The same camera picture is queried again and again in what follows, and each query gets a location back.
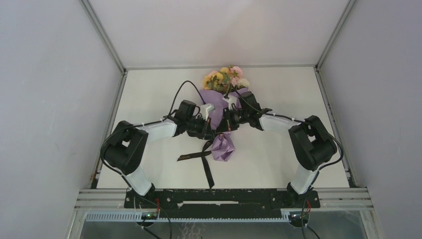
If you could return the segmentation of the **purple pink wrapping paper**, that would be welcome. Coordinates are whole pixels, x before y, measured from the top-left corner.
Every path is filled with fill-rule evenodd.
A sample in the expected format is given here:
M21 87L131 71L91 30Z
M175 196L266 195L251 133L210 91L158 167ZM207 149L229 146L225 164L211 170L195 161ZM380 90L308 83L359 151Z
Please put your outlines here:
M241 109L239 94L247 91L241 89L237 93L223 94L215 90L200 90L204 101L200 106L200 114L205 120L210 120L213 131L211 154L215 161L229 161L236 150L231 139L231 132L235 130L235 126L228 124L226 113Z

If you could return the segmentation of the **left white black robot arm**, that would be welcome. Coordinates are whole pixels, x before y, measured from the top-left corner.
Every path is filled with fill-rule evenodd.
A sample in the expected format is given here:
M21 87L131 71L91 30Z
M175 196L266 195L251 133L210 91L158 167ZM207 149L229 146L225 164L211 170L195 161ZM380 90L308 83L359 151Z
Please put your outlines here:
M185 132L199 139L211 136L210 113L214 110L211 103L198 106L183 100L177 109L171 105L169 112L157 121L131 124L122 120L101 145L100 159L137 194L136 201L141 206L151 207L156 200L154 185L141 167L147 144Z

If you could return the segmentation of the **right circuit board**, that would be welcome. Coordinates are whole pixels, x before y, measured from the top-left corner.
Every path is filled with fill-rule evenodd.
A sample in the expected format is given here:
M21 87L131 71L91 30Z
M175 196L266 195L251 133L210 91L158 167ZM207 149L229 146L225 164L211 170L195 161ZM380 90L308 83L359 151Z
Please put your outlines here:
M310 215L308 213L305 213L303 215L300 213L292 213L289 215L289 218L292 221L300 221L300 220L308 221L310 218Z

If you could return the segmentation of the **yellow fake flower stem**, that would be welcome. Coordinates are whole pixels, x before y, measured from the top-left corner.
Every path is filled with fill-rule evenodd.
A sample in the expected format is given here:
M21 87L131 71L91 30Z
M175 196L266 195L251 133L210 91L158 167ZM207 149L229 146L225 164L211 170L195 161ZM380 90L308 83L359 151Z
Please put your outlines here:
M228 76L229 68L223 67L215 76L205 75L202 79L204 90L212 90L222 94L229 93L232 89L230 78Z

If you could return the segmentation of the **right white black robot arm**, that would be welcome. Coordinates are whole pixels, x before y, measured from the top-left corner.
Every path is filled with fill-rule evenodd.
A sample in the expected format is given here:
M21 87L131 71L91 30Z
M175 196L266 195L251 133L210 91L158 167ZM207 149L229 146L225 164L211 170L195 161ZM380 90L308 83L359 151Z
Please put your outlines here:
M250 91L225 94L222 98L228 106L223 109L220 129L234 131L247 123L261 131L288 132L299 162L293 179L287 185L288 202L293 207L301 207L307 201L307 192L312 189L320 171L333 165L331 158L336 153L340 157L335 163L344 157L343 146L317 116L298 119L276 114L269 108L262 109Z

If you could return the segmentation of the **pink bud fake flower stem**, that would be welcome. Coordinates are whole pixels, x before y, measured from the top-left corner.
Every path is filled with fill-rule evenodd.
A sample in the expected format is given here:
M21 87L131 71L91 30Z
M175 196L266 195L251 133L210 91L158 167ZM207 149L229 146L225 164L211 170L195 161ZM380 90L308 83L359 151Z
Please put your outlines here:
M237 86L243 78L243 70L238 66L229 66L228 76L232 86Z

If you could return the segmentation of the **left green circuit board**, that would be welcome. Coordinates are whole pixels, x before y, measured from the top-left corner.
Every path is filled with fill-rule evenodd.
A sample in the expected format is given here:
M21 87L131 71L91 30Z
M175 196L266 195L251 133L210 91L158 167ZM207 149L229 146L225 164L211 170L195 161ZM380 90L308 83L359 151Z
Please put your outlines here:
M156 220L158 218L157 213L146 213L141 216L142 220Z

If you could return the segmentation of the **white fake flower stem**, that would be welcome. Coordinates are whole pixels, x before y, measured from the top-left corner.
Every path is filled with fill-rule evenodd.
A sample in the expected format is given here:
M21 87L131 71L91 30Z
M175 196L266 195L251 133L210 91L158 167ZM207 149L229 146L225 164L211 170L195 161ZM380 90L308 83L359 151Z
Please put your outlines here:
M250 83L246 78L241 78L237 81L237 88L238 89L249 88L249 87L250 87Z

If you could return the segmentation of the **black ribbon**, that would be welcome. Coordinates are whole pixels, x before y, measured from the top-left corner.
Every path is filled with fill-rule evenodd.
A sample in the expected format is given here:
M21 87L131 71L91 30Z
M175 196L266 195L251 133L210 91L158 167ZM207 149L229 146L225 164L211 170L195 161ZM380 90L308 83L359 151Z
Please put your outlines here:
M214 139L208 140L202 147L201 152L184 154L178 157L177 161L184 161L200 158L210 189L215 185L207 156L211 155L213 160L227 162L235 152L235 146L231 139L230 132L217 135Z

